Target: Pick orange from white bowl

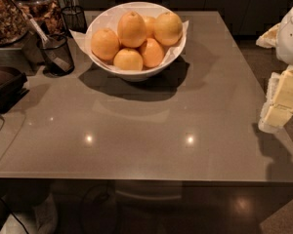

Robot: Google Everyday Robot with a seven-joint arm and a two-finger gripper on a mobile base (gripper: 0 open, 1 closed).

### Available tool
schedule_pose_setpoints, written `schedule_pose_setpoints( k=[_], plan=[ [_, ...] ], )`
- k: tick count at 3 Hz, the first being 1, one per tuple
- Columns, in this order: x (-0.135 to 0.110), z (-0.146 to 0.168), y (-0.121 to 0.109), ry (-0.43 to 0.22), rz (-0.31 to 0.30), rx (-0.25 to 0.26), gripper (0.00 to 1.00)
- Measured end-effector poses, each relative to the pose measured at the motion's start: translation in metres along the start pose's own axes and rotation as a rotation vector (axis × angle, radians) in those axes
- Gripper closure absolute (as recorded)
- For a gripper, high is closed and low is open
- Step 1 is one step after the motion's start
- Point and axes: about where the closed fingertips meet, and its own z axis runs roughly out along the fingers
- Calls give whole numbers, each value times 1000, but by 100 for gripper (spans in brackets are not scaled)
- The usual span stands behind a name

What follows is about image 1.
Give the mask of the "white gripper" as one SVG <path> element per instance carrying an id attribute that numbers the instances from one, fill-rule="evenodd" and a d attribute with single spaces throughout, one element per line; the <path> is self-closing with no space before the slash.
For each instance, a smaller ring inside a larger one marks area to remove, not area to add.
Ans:
<path id="1" fill-rule="evenodd" d="M 262 48 L 274 48 L 279 60 L 289 64 L 281 73 L 272 73 L 266 99 L 260 114 L 258 128 L 274 134 L 293 116 L 293 7 L 277 23 L 256 40 Z"/>

